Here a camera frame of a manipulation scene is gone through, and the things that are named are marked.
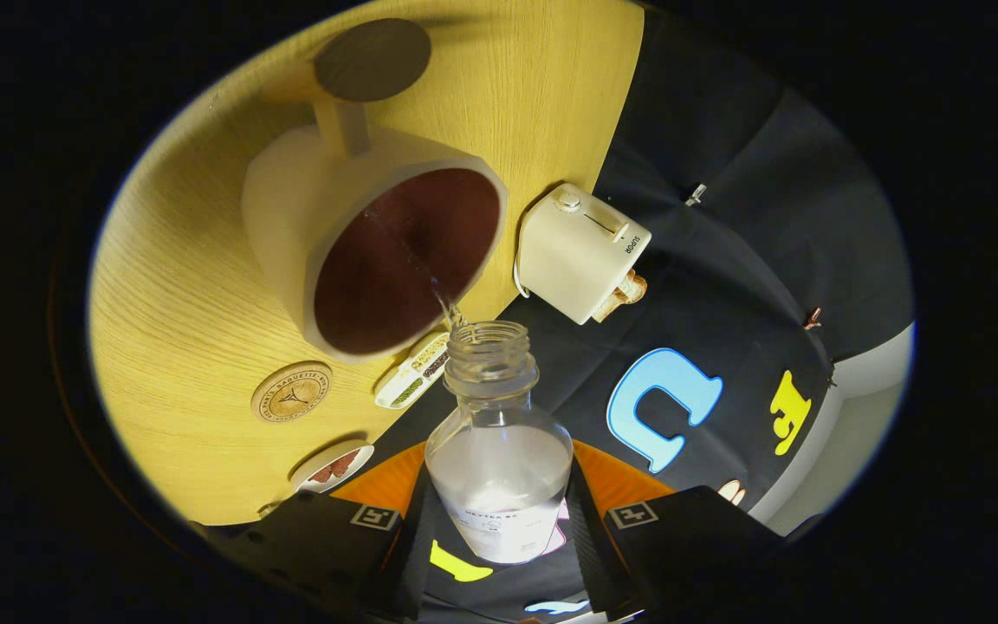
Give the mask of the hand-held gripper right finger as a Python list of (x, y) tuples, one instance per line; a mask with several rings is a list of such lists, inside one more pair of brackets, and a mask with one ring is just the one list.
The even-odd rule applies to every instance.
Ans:
[(591, 608), (611, 621), (692, 621), (741, 595), (787, 541), (709, 486), (676, 491), (574, 442), (567, 482)]

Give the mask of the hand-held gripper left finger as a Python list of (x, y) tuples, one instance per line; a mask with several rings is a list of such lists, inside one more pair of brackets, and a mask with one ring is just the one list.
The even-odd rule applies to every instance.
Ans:
[(205, 528), (234, 564), (338, 621), (418, 617), (436, 494), (416, 444), (328, 494), (298, 492), (261, 520)]

